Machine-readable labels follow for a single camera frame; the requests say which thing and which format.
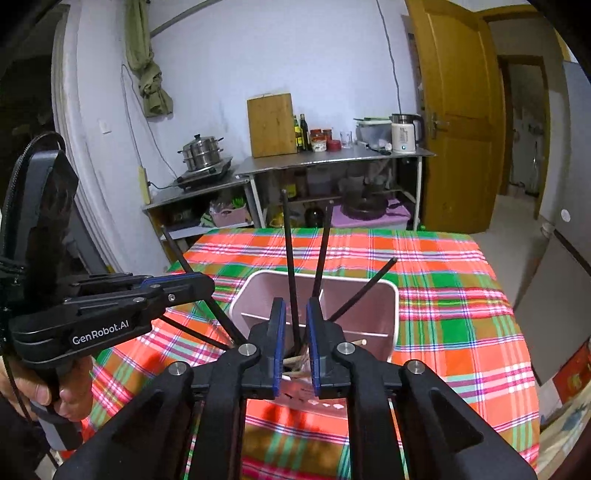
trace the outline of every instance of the door handle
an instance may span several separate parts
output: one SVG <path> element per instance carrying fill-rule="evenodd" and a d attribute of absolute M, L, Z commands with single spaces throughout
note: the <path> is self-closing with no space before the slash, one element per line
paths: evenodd
<path fill-rule="evenodd" d="M 431 138 L 435 140 L 437 138 L 437 130 L 445 130 L 442 127 L 449 127 L 449 122 L 437 119 L 437 112 L 431 114 Z"/>

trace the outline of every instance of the plaid tablecloth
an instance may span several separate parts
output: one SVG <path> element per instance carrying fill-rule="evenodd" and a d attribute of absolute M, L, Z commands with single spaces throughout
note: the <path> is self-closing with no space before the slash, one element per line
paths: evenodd
<path fill-rule="evenodd" d="M 319 232 L 297 229 L 293 235 L 296 270 L 313 273 Z M 530 356 L 511 305 L 477 244 L 469 236 L 446 233 L 335 230 L 325 274 L 369 278 L 393 255 L 400 260 L 385 277 L 400 290 L 400 336 L 393 361 L 425 362 L 535 466 L 540 427 Z M 226 309 L 253 272 L 287 269 L 283 232 L 272 229 L 211 233 L 186 258 L 215 279 L 214 298 Z M 171 270 L 179 273 L 179 264 Z M 186 305 L 168 315 L 228 341 L 206 306 Z M 202 364 L 221 353 L 160 320 L 153 324 L 150 334 L 99 357 L 87 435 L 168 364 Z M 243 478 L 350 478 L 346 420 L 252 400 L 246 415 Z"/>

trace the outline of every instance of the electric kettle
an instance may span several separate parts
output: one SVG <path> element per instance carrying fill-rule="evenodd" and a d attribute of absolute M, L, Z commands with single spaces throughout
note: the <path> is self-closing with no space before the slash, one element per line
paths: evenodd
<path fill-rule="evenodd" d="M 415 153 L 417 145 L 425 135 L 425 123 L 420 115 L 394 113 L 390 116 L 392 122 L 392 150 L 398 153 Z M 421 125 L 421 137 L 417 138 L 415 122 Z"/>

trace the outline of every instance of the refrigerator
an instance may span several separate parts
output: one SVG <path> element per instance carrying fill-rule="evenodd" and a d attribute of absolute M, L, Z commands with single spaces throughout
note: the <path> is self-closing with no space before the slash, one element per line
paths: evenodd
<path fill-rule="evenodd" d="M 515 311 L 540 384 L 591 336 L 591 83 L 564 62 L 571 152 L 556 230 Z"/>

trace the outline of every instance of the screw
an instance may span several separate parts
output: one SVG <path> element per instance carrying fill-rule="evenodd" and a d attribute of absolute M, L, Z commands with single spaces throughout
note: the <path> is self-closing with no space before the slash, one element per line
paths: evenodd
<path fill-rule="evenodd" d="M 240 347 L 238 347 L 238 352 L 244 356 L 251 356 L 256 353 L 256 345 L 252 343 L 244 343 Z"/>
<path fill-rule="evenodd" d="M 187 364 L 184 362 L 175 362 L 168 367 L 168 373 L 179 376 L 187 371 Z"/>
<path fill-rule="evenodd" d="M 343 342 L 338 344 L 336 349 L 343 355 L 350 355 L 355 351 L 355 345 L 349 342 Z"/>
<path fill-rule="evenodd" d="M 425 371 L 425 364 L 419 360 L 411 360 L 407 368 L 412 374 L 421 375 Z"/>

